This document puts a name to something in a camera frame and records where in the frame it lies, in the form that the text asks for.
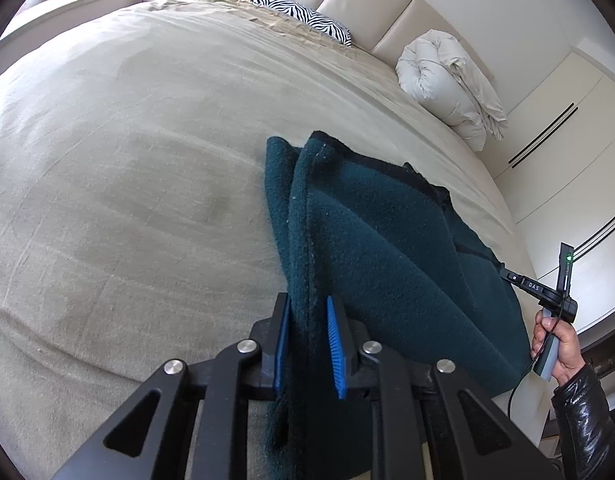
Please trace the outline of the black jacket right forearm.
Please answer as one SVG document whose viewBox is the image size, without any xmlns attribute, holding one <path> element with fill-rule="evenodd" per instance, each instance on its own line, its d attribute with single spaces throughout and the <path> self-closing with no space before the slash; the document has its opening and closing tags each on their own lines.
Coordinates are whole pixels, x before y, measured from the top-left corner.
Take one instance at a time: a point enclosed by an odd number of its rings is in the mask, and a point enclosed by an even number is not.
<svg viewBox="0 0 615 480">
<path fill-rule="evenodd" d="M 600 381 L 585 364 L 553 395 L 566 479 L 615 479 L 615 423 Z"/>
</svg>

